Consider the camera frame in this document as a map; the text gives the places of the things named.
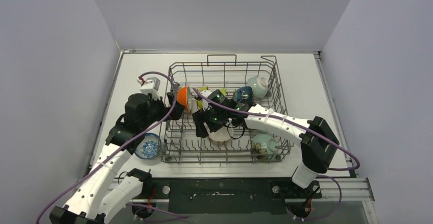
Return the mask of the white bowl orange outside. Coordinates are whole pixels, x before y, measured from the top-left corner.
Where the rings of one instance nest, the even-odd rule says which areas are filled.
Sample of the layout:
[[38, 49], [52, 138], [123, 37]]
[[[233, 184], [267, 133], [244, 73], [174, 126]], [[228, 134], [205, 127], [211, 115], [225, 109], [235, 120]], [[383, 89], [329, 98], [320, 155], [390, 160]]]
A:
[[180, 88], [177, 92], [177, 102], [184, 106], [184, 111], [190, 113], [192, 110], [192, 94], [190, 87], [185, 86]]

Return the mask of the beige bowl with black outside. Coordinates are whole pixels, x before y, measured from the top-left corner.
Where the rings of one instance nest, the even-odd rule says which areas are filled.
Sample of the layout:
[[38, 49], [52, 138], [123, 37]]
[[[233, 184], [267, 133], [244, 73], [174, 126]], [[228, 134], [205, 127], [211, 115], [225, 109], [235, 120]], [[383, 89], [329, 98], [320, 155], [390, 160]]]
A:
[[231, 142], [233, 128], [222, 127], [216, 132], [209, 132], [208, 139], [212, 144], [224, 145]]

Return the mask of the yellow green bowl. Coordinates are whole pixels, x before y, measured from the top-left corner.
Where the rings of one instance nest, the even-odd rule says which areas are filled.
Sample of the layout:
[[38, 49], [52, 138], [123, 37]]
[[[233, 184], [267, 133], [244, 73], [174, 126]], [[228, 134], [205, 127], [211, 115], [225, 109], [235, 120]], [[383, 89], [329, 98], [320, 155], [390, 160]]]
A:
[[[199, 93], [203, 95], [204, 97], [208, 97], [211, 94], [211, 91], [208, 89], [208, 87], [202, 87], [198, 89]], [[209, 106], [208, 102], [206, 100], [203, 100], [200, 96], [197, 97], [196, 103], [199, 109], [206, 110]]]

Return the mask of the blue white patterned bowl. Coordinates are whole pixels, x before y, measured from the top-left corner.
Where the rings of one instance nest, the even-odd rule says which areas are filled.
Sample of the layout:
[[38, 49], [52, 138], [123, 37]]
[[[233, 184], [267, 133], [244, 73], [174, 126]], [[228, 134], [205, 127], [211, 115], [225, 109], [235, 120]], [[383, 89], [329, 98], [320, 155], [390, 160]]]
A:
[[158, 155], [160, 145], [161, 139], [157, 134], [146, 133], [134, 154], [140, 159], [152, 159]]

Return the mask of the pale green plate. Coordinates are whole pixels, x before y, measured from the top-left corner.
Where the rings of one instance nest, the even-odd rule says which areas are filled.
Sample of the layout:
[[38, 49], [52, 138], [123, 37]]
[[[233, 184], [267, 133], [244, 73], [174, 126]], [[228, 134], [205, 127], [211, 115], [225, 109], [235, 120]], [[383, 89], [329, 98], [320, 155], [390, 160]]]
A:
[[247, 80], [247, 86], [251, 87], [253, 95], [264, 98], [269, 91], [269, 81], [264, 77], [251, 77]]

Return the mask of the pale celadon bowl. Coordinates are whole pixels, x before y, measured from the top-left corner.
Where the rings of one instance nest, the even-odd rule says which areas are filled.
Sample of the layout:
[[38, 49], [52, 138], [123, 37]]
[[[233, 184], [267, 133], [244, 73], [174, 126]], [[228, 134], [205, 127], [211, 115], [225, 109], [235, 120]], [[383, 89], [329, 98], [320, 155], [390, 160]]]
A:
[[257, 134], [252, 138], [252, 154], [257, 161], [269, 162], [277, 155], [277, 140], [269, 134]]

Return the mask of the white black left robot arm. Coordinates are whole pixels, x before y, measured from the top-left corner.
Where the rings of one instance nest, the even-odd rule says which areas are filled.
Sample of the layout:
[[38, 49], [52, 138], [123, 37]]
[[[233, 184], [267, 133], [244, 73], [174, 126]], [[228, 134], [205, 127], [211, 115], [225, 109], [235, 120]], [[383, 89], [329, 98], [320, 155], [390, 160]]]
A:
[[150, 91], [129, 96], [125, 112], [110, 130], [92, 170], [79, 181], [77, 191], [62, 207], [52, 209], [51, 223], [108, 223], [132, 198], [151, 195], [151, 174], [136, 168], [115, 189], [108, 188], [147, 131], [181, 117], [184, 106], [176, 101], [175, 93], [169, 92], [167, 96], [169, 107]]

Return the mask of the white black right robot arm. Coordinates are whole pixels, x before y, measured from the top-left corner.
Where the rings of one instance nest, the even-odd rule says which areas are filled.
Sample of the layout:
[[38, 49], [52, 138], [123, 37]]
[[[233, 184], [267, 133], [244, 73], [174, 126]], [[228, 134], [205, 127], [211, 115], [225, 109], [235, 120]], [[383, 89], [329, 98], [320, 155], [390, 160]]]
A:
[[260, 130], [292, 142], [301, 149], [302, 161], [292, 174], [288, 190], [293, 197], [301, 198], [309, 191], [310, 183], [319, 175], [326, 173], [337, 150], [342, 147], [325, 119], [299, 119], [275, 112], [259, 104], [247, 109], [230, 108], [212, 101], [197, 89], [193, 91], [212, 108], [219, 107], [236, 115], [248, 129]]

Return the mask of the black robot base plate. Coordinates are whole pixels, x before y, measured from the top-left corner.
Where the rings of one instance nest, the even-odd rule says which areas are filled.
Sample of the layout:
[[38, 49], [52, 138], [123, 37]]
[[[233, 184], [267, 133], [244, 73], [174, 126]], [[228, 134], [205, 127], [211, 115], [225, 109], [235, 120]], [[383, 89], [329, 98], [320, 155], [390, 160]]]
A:
[[153, 178], [135, 200], [168, 203], [178, 214], [286, 214], [322, 197], [318, 181], [303, 189], [290, 178]]

